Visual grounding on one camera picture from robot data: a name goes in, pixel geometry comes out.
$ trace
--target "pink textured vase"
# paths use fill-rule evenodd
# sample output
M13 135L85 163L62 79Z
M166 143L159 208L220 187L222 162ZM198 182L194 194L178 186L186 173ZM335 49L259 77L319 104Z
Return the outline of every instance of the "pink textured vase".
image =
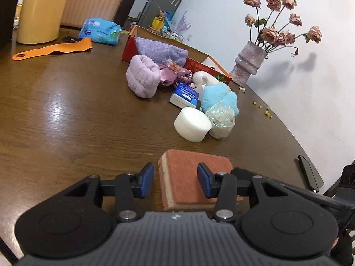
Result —
M232 81L240 86L244 86L250 75L256 75L266 54L264 49L248 41L235 59L235 66L232 72L230 72Z

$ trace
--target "white plush toy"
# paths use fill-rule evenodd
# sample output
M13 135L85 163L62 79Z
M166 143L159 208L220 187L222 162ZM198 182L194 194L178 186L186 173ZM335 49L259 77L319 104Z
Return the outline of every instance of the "white plush toy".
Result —
M194 73L192 76L192 82L194 83L195 87L199 87L202 85L217 85L219 81L213 77L211 74L208 74L205 71L198 71Z

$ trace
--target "pink flower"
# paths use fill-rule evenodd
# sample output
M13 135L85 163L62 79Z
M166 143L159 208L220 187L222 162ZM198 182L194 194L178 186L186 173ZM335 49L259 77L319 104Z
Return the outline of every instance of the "pink flower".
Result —
M261 1L260 0L244 0L244 4L260 8Z
M275 41L275 46L283 46L283 45L285 45L285 40L283 36L277 36Z
M267 7L270 8L272 11L279 12L281 9L281 0L266 0Z
M296 36L289 31L287 32L281 32L280 36L284 39L285 45L287 44L294 44L296 41Z
M296 26L302 26L301 18L296 14L292 13L290 15L290 24L294 24Z
M322 33L319 31L319 27L313 26L306 34L306 38L316 42L317 44L322 41Z
M262 30L260 37L270 44L275 44L277 33L274 26Z
M252 15L248 14L245 16L245 24L247 24L247 26L251 27L255 23L256 23L256 20Z
M289 10L293 9L297 5L296 0L281 0L281 1L282 4Z

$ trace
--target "blue wet wipes package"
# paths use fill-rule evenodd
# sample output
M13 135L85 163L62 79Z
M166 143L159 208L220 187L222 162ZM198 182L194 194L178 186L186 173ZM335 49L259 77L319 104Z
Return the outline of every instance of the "blue wet wipes package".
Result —
M180 83L172 96L170 97L169 102L174 104L177 107L185 108L185 107L197 107L198 101L198 93L191 89L189 86L184 83Z
M119 25L100 18L86 19L78 38L89 37L93 42L116 45L122 29Z

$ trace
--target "orange sponge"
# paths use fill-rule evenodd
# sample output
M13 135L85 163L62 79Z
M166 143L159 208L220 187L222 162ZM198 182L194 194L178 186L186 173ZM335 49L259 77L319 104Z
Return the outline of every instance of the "orange sponge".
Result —
M197 179L197 166L205 163L213 173L229 173L233 166L226 157L168 150L160 158L159 177L164 211L212 210L216 199L203 195Z

